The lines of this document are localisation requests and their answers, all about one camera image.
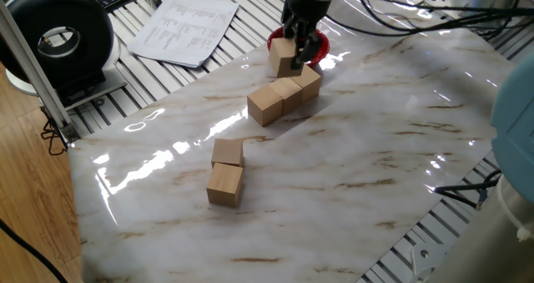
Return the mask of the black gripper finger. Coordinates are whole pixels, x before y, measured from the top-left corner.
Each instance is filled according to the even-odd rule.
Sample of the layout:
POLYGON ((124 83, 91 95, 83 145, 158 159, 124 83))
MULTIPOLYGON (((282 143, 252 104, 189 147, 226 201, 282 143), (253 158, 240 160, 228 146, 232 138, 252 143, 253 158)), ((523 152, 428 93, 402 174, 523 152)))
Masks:
POLYGON ((293 29, 295 17, 293 12, 288 7, 284 7, 281 15, 281 23, 283 24, 282 37, 294 38, 295 32, 293 29))
POLYGON ((294 26, 295 56, 291 61, 291 68, 302 69, 305 63, 312 61, 318 53, 322 41, 314 26, 307 22, 297 22, 294 26))

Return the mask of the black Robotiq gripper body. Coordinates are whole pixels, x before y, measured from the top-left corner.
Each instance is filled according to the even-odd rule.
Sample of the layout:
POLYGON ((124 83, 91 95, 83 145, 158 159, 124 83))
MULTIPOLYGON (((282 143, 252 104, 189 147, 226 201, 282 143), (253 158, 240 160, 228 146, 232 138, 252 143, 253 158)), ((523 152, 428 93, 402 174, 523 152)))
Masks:
POLYGON ((333 0, 285 0, 285 6, 293 12, 295 21, 307 22, 316 28, 326 15, 333 0))

